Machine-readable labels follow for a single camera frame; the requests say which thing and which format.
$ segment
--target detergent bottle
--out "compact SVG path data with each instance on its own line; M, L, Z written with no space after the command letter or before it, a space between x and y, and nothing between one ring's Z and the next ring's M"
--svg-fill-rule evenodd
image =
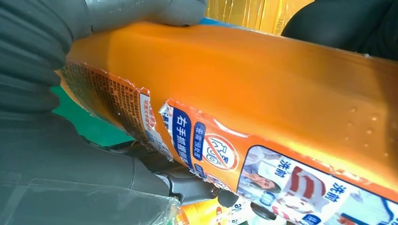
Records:
M136 23L60 72L92 115L302 225L392 223L398 64L258 32Z

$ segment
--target water droplet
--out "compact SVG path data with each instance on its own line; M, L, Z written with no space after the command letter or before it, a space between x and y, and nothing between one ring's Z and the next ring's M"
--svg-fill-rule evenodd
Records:
M368 128L368 129L366 130L366 133L367 133L368 135L373 134L373 132L374 132L373 128Z
M371 119L372 119L372 121L376 121L379 119L379 117L380 117L379 114L373 114Z

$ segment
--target gray rubber glove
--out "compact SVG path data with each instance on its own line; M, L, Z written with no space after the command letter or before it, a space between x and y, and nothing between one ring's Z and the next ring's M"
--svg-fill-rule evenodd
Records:
M54 71L73 41L93 32L140 19L195 24L205 8L197 0L0 0L0 225L157 220L166 209L156 197L122 204L117 193L33 189L28 196L26 189L41 180L169 195L139 160L87 145L67 119L52 113L59 99L51 87L61 82Z

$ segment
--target peeling label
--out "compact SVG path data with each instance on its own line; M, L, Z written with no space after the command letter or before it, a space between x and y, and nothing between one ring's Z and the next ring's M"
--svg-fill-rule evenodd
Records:
M149 90L138 89L128 80L70 59L61 77L64 89L92 115L124 129L148 150L157 150L172 159L155 130Z

